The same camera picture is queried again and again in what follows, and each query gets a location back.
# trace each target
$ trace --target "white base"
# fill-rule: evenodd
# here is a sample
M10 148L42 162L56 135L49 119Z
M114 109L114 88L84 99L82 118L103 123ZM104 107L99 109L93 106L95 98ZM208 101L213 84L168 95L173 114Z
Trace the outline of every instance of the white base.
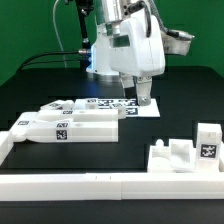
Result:
M1 175L0 201L224 199L224 174Z

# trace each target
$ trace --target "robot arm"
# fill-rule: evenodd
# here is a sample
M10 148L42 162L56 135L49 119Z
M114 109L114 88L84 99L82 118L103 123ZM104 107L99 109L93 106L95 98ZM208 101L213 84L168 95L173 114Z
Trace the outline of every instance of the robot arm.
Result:
M76 4L79 15L93 10L93 1ZM89 76L121 80L127 98L137 96L140 106L149 105L152 76L164 73L164 55L186 55L194 37L164 27L153 0L95 0L94 8L97 40Z

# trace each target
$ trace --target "green wall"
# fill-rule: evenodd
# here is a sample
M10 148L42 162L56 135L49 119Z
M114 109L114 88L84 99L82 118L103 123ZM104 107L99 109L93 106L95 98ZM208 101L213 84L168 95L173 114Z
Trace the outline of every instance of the green wall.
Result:
M28 57L59 50L53 22L55 0L0 1L0 85L15 74ZM61 0L57 24L65 50L81 47L80 29L74 3ZM168 65L204 65L224 76L223 0L156 0L164 24L196 36L187 57L170 56ZM94 14L87 19L90 39L95 40ZM62 67L63 63L54 65Z

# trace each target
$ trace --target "black table surface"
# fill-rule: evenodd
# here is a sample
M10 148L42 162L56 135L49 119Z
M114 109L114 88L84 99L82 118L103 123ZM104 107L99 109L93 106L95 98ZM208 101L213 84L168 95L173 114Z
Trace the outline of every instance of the black table surface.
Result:
M0 174L146 172L157 139L196 141L197 124L223 128L224 78L207 67L168 67L155 77L160 118L119 121L118 143L16 143ZM123 98L120 83L89 80L78 69L27 69L0 87L0 131L23 112L57 99ZM0 223L220 223L224 200L0 202Z

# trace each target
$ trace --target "black cable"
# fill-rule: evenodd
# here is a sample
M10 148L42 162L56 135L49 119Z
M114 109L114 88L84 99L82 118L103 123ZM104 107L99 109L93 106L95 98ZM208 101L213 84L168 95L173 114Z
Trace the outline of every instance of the black cable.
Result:
M55 55L75 55L75 54L79 54L79 51L55 51L55 52L44 52L44 53L40 53L40 54L36 54L28 59L26 59L17 69L17 71L22 70L27 64L29 64L29 62L37 59L37 58L41 58L41 57L46 57L46 56L55 56Z
M71 60L65 60L66 62L75 62L75 61L81 61L81 60L85 60L82 58L79 59L71 59ZM36 65L36 64L50 64L50 63L60 63L60 62L64 62L64 60L57 60L57 61L38 61L38 62L32 62L32 63L27 63L24 64L24 66L22 67L22 69L26 66L30 66L30 65Z

